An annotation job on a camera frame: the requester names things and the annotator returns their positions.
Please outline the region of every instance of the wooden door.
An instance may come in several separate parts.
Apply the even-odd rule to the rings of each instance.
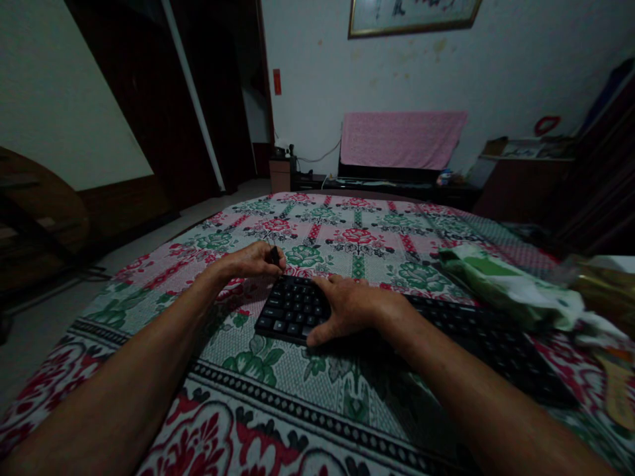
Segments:
[[[219,196],[169,31],[114,1],[67,4],[166,195],[180,210]]]
[[[225,189],[234,193],[256,168],[233,38],[214,19],[212,4],[171,4]]]

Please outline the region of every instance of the bedspread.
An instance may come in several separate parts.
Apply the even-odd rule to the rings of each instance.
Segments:
[[[0,457],[209,263],[258,239],[284,250],[287,274],[337,273],[464,303],[472,300],[431,266],[439,247],[470,242],[536,276],[555,265],[495,222],[444,206],[291,193],[242,202],[140,257],[105,286],[11,405],[0,424]],[[235,279],[220,293],[139,474],[472,471],[451,421],[416,375],[312,356],[255,335],[272,284]],[[635,446],[603,411],[598,364],[563,335],[536,345],[581,401],[580,411],[552,415],[628,474]],[[633,385],[629,392],[635,401]]]

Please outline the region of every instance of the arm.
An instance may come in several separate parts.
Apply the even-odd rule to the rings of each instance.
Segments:
[[[400,294],[341,276],[314,280],[332,312],[308,344],[376,327],[426,381],[485,473],[616,474],[523,392],[422,319]]]
[[[206,323],[230,279],[282,274],[258,241],[211,264],[173,305],[132,337],[14,451],[0,473],[129,474],[174,398]]]

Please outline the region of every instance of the person's left hand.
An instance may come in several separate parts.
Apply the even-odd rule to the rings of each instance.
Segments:
[[[213,266],[222,269],[229,278],[249,278],[251,276],[280,276],[286,268],[286,257],[278,247],[279,266],[271,260],[273,246],[265,241],[256,241],[242,250],[230,253],[214,262]]]

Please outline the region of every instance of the cable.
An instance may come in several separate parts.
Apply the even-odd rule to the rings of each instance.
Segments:
[[[337,149],[337,146],[342,142],[342,139],[340,139],[339,141],[337,141],[337,143],[335,144],[335,147],[331,150],[329,150],[326,154],[322,155],[319,159],[316,160],[309,160],[309,159],[301,159],[300,157],[298,157],[299,160],[301,161],[305,161],[308,163],[313,163],[313,162],[320,162],[324,157],[326,157],[327,155],[329,155],[331,152],[333,152],[335,149]]]

